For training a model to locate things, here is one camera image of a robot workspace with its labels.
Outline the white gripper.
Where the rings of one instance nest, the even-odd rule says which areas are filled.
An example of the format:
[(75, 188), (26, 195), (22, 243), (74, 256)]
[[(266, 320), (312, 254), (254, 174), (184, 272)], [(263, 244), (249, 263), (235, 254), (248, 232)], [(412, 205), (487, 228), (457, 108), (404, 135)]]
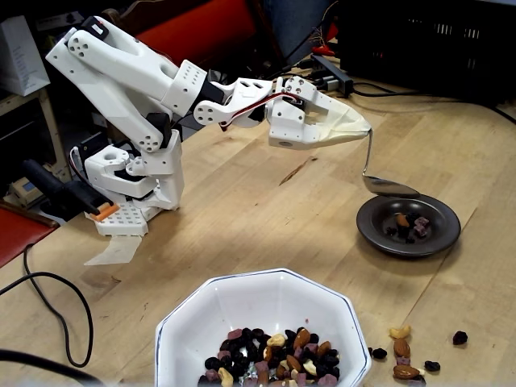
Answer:
[[(299, 76), (285, 81), (285, 92), (303, 100), (300, 108), (278, 99), (268, 111), (268, 144), (290, 150), (323, 148), (360, 140), (369, 133), (369, 122), (351, 106), (322, 92)], [(306, 121), (308, 113), (314, 117)]]

